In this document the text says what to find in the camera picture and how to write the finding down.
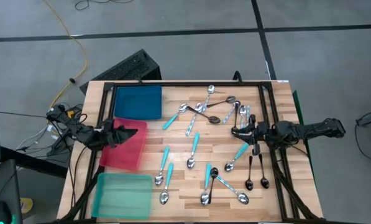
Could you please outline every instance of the yellow cable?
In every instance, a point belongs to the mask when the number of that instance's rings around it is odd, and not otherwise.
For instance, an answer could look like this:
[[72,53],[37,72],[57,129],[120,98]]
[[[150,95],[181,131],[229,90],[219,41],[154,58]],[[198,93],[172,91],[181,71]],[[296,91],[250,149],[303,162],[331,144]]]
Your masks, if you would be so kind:
[[[55,12],[54,8],[46,1],[44,0],[44,3],[51,9],[51,11],[54,13],[54,15],[58,18],[58,20],[60,21],[61,25],[63,26],[63,28],[65,29],[65,32],[66,34],[68,34],[69,38],[71,38],[72,40],[74,40],[81,48],[81,50],[83,51],[83,54],[85,55],[85,66],[83,67],[83,69],[74,77],[74,79],[76,80],[80,75],[82,75],[86,70],[87,70],[87,67],[88,67],[88,59],[87,59],[87,53],[86,53],[86,50],[85,48],[82,46],[82,44],[80,42],[78,42],[78,40],[76,40],[74,37],[71,36],[71,34],[69,33],[69,30],[68,28],[66,28],[66,25],[63,23],[61,17],[57,14],[57,12]],[[62,90],[59,92],[59,94],[54,98],[53,102],[51,103],[50,105],[50,108],[53,107],[53,105],[55,104],[55,102],[57,102],[57,100],[62,96],[62,93],[68,88],[68,86],[71,84],[71,82],[68,81],[68,83],[62,88]]]

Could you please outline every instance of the utensil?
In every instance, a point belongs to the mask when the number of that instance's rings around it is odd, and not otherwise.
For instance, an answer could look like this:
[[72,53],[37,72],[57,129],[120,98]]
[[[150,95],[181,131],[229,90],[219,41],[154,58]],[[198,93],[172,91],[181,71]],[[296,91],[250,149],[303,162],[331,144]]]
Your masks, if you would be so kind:
[[250,117],[250,105],[247,105],[246,112],[247,112],[246,126],[248,126],[249,125],[249,117]]
[[[197,112],[199,112],[199,113],[202,112],[202,109],[203,109],[203,104],[201,104],[201,103],[196,104],[196,106],[195,106],[195,110],[196,110]],[[191,124],[190,124],[190,126],[188,127],[188,129],[186,130],[185,136],[189,136],[189,135],[190,135],[190,132],[191,132],[191,129],[192,129],[193,123],[195,122],[195,119],[196,119],[196,115],[197,115],[197,114],[195,114],[195,115],[193,116],[192,121],[191,121]]]
[[252,173],[252,161],[253,161],[253,157],[252,156],[249,156],[249,178],[245,182],[245,185],[246,185],[246,189],[247,190],[253,190],[253,182],[250,179],[250,175]]
[[235,101],[236,101],[236,97],[235,96],[228,96],[224,101],[221,101],[221,102],[218,102],[218,103],[213,103],[213,104],[207,105],[206,107],[207,108],[210,108],[210,107],[216,106],[216,105],[218,105],[220,103],[225,103],[225,102],[227,102],[227,103],[233,103]]
[[240,101],[235,101],[235,125],[234,127],[236,128],[236,121],[237,121],[237,111],[239,110],[240,107]]
[[239,114],[240,114],[240,128],[244,128],[244,117],[245,117],[245,114],[246,114],[245,105],[240,106]]
[[243,144],[243,146],[241,147],[239,152],[236,154],[235,158],[231,162],[228,162],[227,164],[225,164],[225,166],[224,166],[225,171],[229,172],[229,171],[233,170],[234,162],[243,154],[244,151],[246,151],[248,146],[249,146],[249,144],[247,144],[247,143]]
[[262,178],[261,178],[260,183],[263,186],[263,188],[268,189],[270,187],[270,182],[264,176],[264,167],[262,165],[262,155],[261,154],[259,154],[259,159],[260,159],[261,171],[262,171]]
[[191,157],[186,162],[186,166],[188,167],[188,169],[192,169],[195,166],[195,159],[193,158],[193,155],[195,154],[196,146],[198,145],[198,141],[199,141],[199,133],[196,133],[195,138],[193,140],[193,147],[192,147]]
[[221,183],[223,183],[229,190],[234,192],[237,195],[238,201],[240,201],[242,204],[247,205],[249,203],[249,198],[245,193],[239,193],[237,192],[231,185],[229,185],[225,180],[223,180],[220,176],[217,176],[217,180],[219,180]]
[[207,164],[206,165],[206,180],[204,181],[204,190],[202,192],[202,195],[200,196],[200,203],[202,205],[207,205],[209,202],[209,194],[207,190],[209,186],[210,170],[211,170],[211,164]]
[[235,101],[234,102],[234,106],[232,107],[232,109],[229,111],[228,115],[224,118],[224,121],[222,121],[223,124],[225,124],[228,120],[228,118],[231,116],[232,112],[234,112],[234,109],[236,109],[236,105],[239,105],[240,104],[240,101]]
[[160,203],[162,205],[166,204],[167,201],[168,201],[168,192],[167,192],[167,188],[168,188],[168,184],[170,183],[170,178],[172,177],[172,172],[173,172],[173,163],[171,162],[170,165],[168,166],[168,173],[167,173],[167,180],[166,180],[166,186],[165,186],[165,190],[163,190],[163,192],[160,194]]
[[163,159],[162,159],[162,165],[160,165],[160,172],[159,172],[159,175],[157,175],[155,177],[155,185],[156,186],[160,186],[160,184],[162,184],[163,182],[163,174],[162,174],[162,171],[163,169],[165,168],[165,164],[166,164],[166,160],[167,160],[167,156],[168,156],[168,152],[169,152],[170,148],[167,146],[166,149],[165,149],[165,153],[163,155]]
[[215,89],[216,89],[216,87],[214,87],[214,85],[210,85],[208,87],[208,97],[206,98],[206,101],[204,102],[202,112],[205,112],[206,111],[206,107],[207,107],[207,105],[209,103],[210,94],[213,94]]
[[188,105],[186,103],[181,104],[180,108],[178,109],[177,114],[174,114],[174,116],[172,118],[170,118],[170,120],[168,120],[167,123],[165,123],[165,125],[163,125],[163,130],[166,130],[172,124],[172,122],[177,118],[177,116],[180,113],[184,113],[186,111],[187,107],[188,107]]
[[216,116],[206,116],[206,115],[204,115],[203,113],[200,113],[200,112],[196,111],[195,109],[193,109],[193,108],[190,107],[190,106],[188,106],[187,109],[190,110],[190,111],[192,111],[192,112],[194,112],[194,113],[197,113],[197,114],[200,114],[200,115],[204,116],[204,117],[207,118],[207,119],[209,120],[209,122],[212,123],[212,124],[218,124],[218,123],[221,122],[220,119],[219,119],[218,117],[216,117]]
[[211,204],[211,193],[213,191],[213,183],[214,183],[214,180],[215,178],[218,176],[218,169],[213,167],[210,171],[210,176],[211,178],[213,178],[213,180],[211,181],[211,186],[210,186],[210,194],[209,194],[209,202],[208,204]]

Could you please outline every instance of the wooden table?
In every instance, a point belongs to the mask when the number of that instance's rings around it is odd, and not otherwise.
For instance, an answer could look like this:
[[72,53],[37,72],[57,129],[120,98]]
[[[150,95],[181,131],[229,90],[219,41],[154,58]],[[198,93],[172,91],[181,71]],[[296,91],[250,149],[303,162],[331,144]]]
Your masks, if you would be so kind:
[[[104,82],[90,82],[83,106],[83,113],[88,115],[85,124],[95,126],[99,113]],[[291,95],[290,84],[288,82],[272,82],[275,101],[280,120],[288,120],[297,123],[295,103]],[[181,114],[176,121],[167,129],[162,126],[177,111],[182,103],[195,106],[198,102],[204,102],[207,95],[206,87],[163,87],[162,119],[158,121],[148,121],[148,135],[144,148],[144,153],[140,163],[140,171],[137,174],[148,174],[154,177],[159,168],[163,157],[165,146],[170,146],[170,153],[167,159],[163,176],[166,177],[168,164],[174,163],[172,181],[169,191],[170,199],[166,205],[161,205],[158,201],[160,192],[164,186],[156,187],[153,185],[152,212],[149,220],[126,220],[129,222],[258,222],[258,221],[281,221],[278,206],[277,191],[273,179],[272,165],[268,147],[261,142],[260,147],[263,155],[263,165],[265,176],[270,181],[270,188],[264,189],[260,184],[262,177],[258,157],[254,158],[252,164],[251,179],[254,182],[254,189],[249,192],[245,188],[245,180],[248,176],[249,155],[252,146],[236,161],[234,170],[224,171],[224,165],[232,160],[240,149],[243,142],[234,138],[230,134],[230,128],[234,125],[234,115],[229,118],[226,124],[210,124],[202,116],[197,116],[190,136],[186,137],[185,132],[193,117],[193,113],[187,111]],[[227,96],[236,96],[243,105],[251,106],[251,114],[255,114],[257,121],[262,121],[262,109],[257,87],[222,87],[217,86],[216,91],[210,97],[210,103],[225,100]],[[265,94],[270,121],[272,123],[272,113],[269,107],[268,95]],[[223,103],[206,111],[208,115],[214,115],[224,119],[232,105]],[[200,132],[198,148],[195,153],[196,165],[192,170],[186,166],[186,161],[190,157],[193,138],[195,132]],[[305,150],[304,145],[299,143],[298,147]],[[74,170],[75,162],[78,159],[83,145],[75,143],[71,155],[71,168]],[[75,192],[79,197],[83,192],[86,180],[86,173],[89,164],[91,151],[87,150],[82,155],[77,175]],[[322,216],[318,194],[314,184],[314,179],[309,164],[309,159],[295,149],[288,149],[288,161],[290,165],[293,185],[304,203],[317,216]],[[222,183],[215,181],[213,190],[212,204],[202,206],[199,198],[204,187],[204,177],[206,163],[211,163],[213,167],[219,169],[222,178],[229,182],[236,190],[246,193],[250,198],[248,205],[243,205],[237,201],[235,195]],[[106,168],[105,172],[128,172]],[[291,216],[289,197],[283,189],[288,216]],[[71,201],[71,180],[69,173],[66,177],[65,186],[57,218],[64,216],[70,209]],[[88,201],[86,218],[90,217],[91,206],[94,200],[94,191]]]

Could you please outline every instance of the yellow object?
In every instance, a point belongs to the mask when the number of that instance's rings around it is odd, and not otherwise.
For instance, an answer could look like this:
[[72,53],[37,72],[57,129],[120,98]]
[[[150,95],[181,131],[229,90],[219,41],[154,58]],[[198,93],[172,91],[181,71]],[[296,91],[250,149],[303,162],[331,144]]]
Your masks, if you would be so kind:
[[[74,37],[71,36],[71,34],[69,33],[68,28],[66,28],[66,25],[63,23],[61,17],[57,14],[57,12],[55,12],[54,8],[46,0],[44,0],[44,3],[51,9],[51,11],[54,13],[54,15],[61,22],[61,25],[65,29],[65,32],[69,36],[69,38],[71,38],[72,40],[74,40],[80,46],[81,50],[83,51],[83,54],[85,55],[85,65],[84,65],[83,69],[74,77],[74,79],[76,80],[80,75],[82,75],[87,70],[88,59],[87,59],[86,50],[82,46],[82,44],[80,42],[78,42],[78,40],[76,40]],[[50,105],[50,108],[53,107],[53,105],[55,104],[55,102],[57,102],[57,100],[61,97],[62,93],[68,88],[68,86],[70,84],[71,84],[71,82],[68,81],[68,83],[62,88],[62,90],[59,92],[59,94],[54,98],[53,102]]]
[[28,213],[34,206],[34,201],[30,198],[20,198],[21,200],[21,213]]
[[73,117],[75,116],[75,112],[74,111],[68,111],[67,112],[67,115],[68,115],[68,117],[70,117],[71,119],[73,119]]

